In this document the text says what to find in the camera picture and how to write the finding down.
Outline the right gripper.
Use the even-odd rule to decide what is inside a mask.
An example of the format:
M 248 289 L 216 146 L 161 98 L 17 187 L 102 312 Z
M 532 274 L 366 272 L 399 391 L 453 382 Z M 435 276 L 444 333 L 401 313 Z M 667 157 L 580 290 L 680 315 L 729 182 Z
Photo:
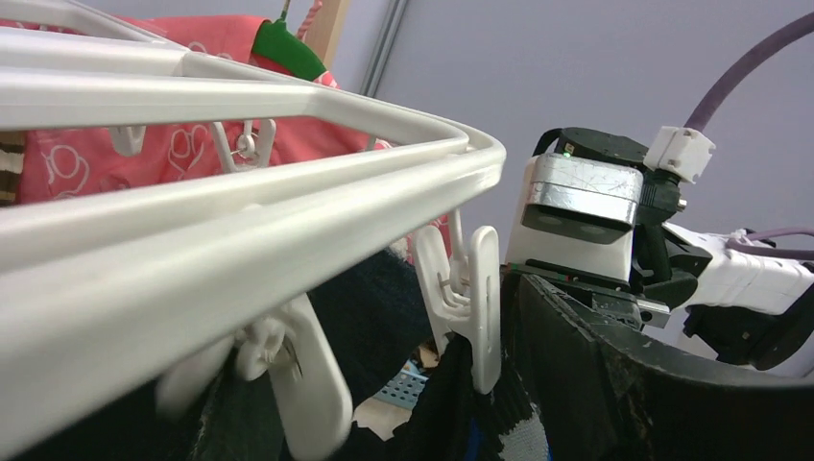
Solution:
M 687 301 L 711 260 L 664 227 L 680 209 L 682 179 L 668 170 L 645 164 L 647 147 L 626 136 L 587 128 L 556 128 L 544 132 L 532 157 L 556 153 L 632 167 L 643 175 L 634 226 L 631 272 L 626 284 L 577 274 L 530 260 L 508 263 L 537 273 L 586 304 L 619 311 L 636 328 L 666 325 L 671 311 Z

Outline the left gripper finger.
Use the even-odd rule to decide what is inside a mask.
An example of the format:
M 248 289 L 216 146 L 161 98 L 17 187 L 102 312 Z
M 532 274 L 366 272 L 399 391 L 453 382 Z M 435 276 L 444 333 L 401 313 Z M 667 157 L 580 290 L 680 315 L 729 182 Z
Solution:
M 809 460 L 813 384 L 683 352 L 532 275 L 515 307 L 557 460 Z

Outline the black patterned long sock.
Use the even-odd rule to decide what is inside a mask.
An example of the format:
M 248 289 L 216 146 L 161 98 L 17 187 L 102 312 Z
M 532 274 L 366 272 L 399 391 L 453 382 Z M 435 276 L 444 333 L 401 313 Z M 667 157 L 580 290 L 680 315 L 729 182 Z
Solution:
M 386 460 L 548 460 L 539 406 L 515 364 L 522 348 L 515 306 L 520 275 L 502 277 L 501 375 L 493 389 L 475 391 L 472 352 L 455 335 L 442 353 L 410 420 L 385 442 Z

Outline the dark navy short sock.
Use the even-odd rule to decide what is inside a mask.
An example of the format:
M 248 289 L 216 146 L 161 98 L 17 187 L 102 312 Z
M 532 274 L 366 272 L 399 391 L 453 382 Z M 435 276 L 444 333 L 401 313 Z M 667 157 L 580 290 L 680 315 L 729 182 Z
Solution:
M 373 397 L 432 336 L 416 270 L 390 249 L 325 281 L 307 296 L 354 406 Z

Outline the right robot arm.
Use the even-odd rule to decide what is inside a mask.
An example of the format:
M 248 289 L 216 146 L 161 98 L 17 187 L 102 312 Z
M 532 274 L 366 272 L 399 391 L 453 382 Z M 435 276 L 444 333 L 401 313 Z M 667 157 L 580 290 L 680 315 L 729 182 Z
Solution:
M 714 359 L 759 371 L 813 332 L 813 254 L 783 250 L 772 231 L 725 234 L 672 223 L 681 187 L 713 143 L 664 127 L 651 145 L 587 128 L 543 133 L 524 170 L 508 265 L 536 274 L 634 328 L 682 334 Z

